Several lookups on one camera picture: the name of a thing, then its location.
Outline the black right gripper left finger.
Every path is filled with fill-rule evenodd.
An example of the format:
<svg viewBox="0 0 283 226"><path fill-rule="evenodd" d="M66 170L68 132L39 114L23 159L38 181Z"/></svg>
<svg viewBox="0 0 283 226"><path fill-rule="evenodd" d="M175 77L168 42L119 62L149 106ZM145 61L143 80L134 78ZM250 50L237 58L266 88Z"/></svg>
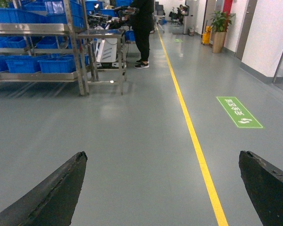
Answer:
<svg viewBox="0 0 283 226"><path fill-rule="evenodd" d="M69 226L81 193L87 155L78 152L0 212L0 226Z"/></svg>

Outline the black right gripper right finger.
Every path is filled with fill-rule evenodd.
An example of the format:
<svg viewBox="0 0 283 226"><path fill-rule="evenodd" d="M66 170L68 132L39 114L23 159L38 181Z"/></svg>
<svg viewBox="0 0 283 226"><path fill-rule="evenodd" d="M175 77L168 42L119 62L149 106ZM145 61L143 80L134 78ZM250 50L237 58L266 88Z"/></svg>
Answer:
<svg viewBox="0 0 283 226"><path fill-rule="evenodd" d="M239 168L262 224L283 226L283 171L251 151L240 152Z"/></svg>

